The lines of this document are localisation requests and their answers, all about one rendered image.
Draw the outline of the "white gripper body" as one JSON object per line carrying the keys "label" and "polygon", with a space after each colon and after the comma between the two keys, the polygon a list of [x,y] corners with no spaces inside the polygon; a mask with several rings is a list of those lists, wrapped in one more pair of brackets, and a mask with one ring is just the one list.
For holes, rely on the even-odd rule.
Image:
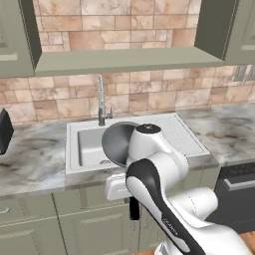
{"label": "white gripper body", "polygon": [[118,200],[131,197],[126,186],[124,173],[113,174],[106,180],[105,194],[107,200]]}

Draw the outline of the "white kitchen sink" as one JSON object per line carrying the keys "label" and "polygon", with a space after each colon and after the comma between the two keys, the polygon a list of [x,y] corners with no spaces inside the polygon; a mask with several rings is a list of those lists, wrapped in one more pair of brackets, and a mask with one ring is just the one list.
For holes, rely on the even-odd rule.
{"label": "white kitchen sink", "polygon": [[102,136],[109,126],[119,122],[159,126],[165,138],[188,158],[209,154],[177,113],[107,119],[103,127],[98,121],[78,122],[67,124],[66,173],[116,168],[103,151]]}

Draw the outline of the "green false drawer front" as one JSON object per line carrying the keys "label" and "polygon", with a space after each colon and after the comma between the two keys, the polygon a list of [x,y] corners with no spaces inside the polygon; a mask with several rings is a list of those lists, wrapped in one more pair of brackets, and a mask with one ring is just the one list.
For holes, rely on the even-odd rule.
{"label": "green false drawer front", "polygon": [[60,214],[124,205],[122,199],[109,201],[103,185],[80,187],[53,193]]}

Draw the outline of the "grey spring faucet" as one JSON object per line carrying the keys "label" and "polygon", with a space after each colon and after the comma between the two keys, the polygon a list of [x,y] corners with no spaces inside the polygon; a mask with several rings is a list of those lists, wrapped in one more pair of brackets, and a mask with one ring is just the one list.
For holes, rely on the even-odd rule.
{"label": "grey spring faucet", "polygon": [[99,93],[99,126],[102,127],[105,124],[105,119],[111,119],[113,112],[106,113],[105,106],[105,87],[104,79],[102,75],[98,76],[98,93]]}

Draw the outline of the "black dishwasher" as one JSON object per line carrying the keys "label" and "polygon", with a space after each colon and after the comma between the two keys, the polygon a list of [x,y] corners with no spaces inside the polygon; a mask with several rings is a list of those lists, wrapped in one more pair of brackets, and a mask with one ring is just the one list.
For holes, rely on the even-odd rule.
{"label": "black dishwasher", "polygon": [[229,191],[232,183],[255,180],[255,162],[224,166],[215,186],[218,207],[206,220],[234,229],[237,233],[255,231],[255,187]]}

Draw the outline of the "black countertop appliance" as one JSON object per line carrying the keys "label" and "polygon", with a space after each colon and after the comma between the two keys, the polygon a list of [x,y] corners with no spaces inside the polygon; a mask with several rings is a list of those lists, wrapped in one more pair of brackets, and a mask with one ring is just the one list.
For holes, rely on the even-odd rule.
{"label": "black countertop appliance", "polygon": [[0,155],[6,152],[13,132],[14,129],[9,114],[3,109],[0,112]]}

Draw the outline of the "grey wall socket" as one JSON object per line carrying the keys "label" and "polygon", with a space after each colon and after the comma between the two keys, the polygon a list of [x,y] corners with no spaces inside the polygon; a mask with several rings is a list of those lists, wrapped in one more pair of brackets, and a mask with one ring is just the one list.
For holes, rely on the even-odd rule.
{"label": "grey wall socket", "polygon": [[255,81],[255,64],[251,66],[247,81]]}
{"label": "grey wall socket", "polygon": [[236,67],[236,71],[234,75],[234,82],[242,82],[244,80],[246,70],[247,70],[246,65],[238,65]]}

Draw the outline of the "green wall cupboard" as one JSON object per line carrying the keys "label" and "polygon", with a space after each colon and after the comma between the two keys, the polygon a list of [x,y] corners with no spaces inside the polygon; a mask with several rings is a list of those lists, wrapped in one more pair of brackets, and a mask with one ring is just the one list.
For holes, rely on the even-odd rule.
{"label": "green wall cupboard", "polygon": [[34,76],[41,55],[33,0],[0,0],[0,78]]}
{"label": "green wall cupboard", "polygon": [[255,64],[255,0],[201,0],[194,46],[228,66]]}

